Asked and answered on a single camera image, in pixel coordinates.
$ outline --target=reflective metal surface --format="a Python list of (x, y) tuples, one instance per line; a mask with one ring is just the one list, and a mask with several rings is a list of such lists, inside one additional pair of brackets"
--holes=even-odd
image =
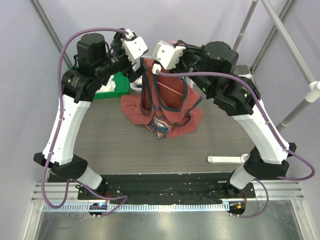
[[(265, 201), (247, 203), (255, 214)], [(302, 240), (291, 201), (271, 201), (265, 213), (252, 219), (227, 212), (114, 213), (88, 218), (84, 212), (42, 213), (36, 240)]]

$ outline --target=gray wall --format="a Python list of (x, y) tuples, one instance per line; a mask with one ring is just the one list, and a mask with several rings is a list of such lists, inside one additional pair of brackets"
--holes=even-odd
[[(285, 27), (292, 40), (317, 80), (320, 75), (319, 11), (318, 0), (300, 0), (285, 21)], [(256, 78), (266, 109), (276, 124), (287, 116), (309, 91), (307, 82), (280, 36), (267, 51), (256, 71)], [(284, 138), (289, 142), (295, 142), (297, 153), (309, 160), (317, 171), (320, 170), (319, 119), (320, 100), (309, 106), (283, 131)], [(310, 173), (309, 168), (297, 159), (292, 158), (289, 162), (291, 176), (303, 177)], [(320, 227), (320, 208), (315, 207), (320, 198), (319, 182), (319, 173), (316, 173), (314, 178), (301, 182), (315, 229)]]
[[(72, 33), (94, 27), (129, 28), (149, 47), (159, 40), (182, 39), (190, 44), (224, 41), (233, 46), (252, 0), (39, 0), (62, 41)], [(280, 11), (285, 0), (272, 0)], [(239, 47), (239, 64), (251, 65), (272, 21), (261, 2)], [(111, 40), (113, 34), (107, 34)], [(76, 53), (75, 44), (67, 51)]]
[(27, 0), (0, 3), (0, 239), (20, 239), (58, 106), (58, 51)]

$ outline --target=red fabric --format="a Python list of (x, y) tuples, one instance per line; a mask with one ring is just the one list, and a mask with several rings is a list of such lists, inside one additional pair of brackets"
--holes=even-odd
[(195, 107), (202, 98), (177, 77), (153, 75), (153, 59), (145, 59), (144, 63), (149, 70), (143, 76), (141, 96), (123, 95), (123, 113), (133, 124), (145, 125), (157, 133), (158, 138), (172, 138), (196, 130), (203, 113)]

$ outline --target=green tray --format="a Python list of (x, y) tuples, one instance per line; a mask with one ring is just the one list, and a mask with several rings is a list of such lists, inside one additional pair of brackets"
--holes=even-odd
[(130, 91), (130, 82), (126, 76), (123, 76), (121, 72), (114, 75), (113, 81), (115, 82), (115, 90), (108, 92), (97, 92), (94, 95), (94, 99), (107, 99), (107, 98), (119, 98), (122, 95), (128, 95)]

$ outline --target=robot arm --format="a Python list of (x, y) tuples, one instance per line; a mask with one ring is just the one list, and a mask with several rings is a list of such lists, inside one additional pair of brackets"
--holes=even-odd
[[(239, 55), (224, 42), (209, 42), (198, 47), (179, 40), (174, 45), (158, 42), (152, 57), (155, 60), (152, 68), (154, 74), (164, 68), (170, 73), (218, 72), (234, 75)], [(237, 77), (250, 86), (264, 108), (254, 83), (246, 77)], [(255, 144), (245, 163), (232, 174), (230, 184), (241, 190), (255, 178), (261, 180), (285, 176), (289, 168), (286, 161), (288, 153), (269, 129), (250, 92), (239, 82), (224, 77), (190, 78), (207, 99), (213, 99), (214, 104), (244, 128)], [(276, 134), (286, 148), (296, 150), (294, 143), (286, 142), (278, 131)]]
[[(74, 146), (81, 122), (96, 91), (108, 83), (110, 76), (121, 72), (130, 82), (134, 82), (147, 70), (143, 65), (136, 71), (133, 70), (137, 59), (148, 51), (148, 47), (141, 37), (137, 37), (129, 29), (126, 31), (128, 34), (116, 33), (113, 37), (110, 45), (113, 52), (103, 35), (83, 35), (76, 45), (74, 66), (62, 76), (64, 114), (49, 167), (59, 177), (78, 180), (98, 193), (102, 177), (88, 166), (85, 159), (74, 155)], [(48, 158), (59, 124), (59, 113), (60, 107), (46, 147), (33, 158), (42, 166)]]

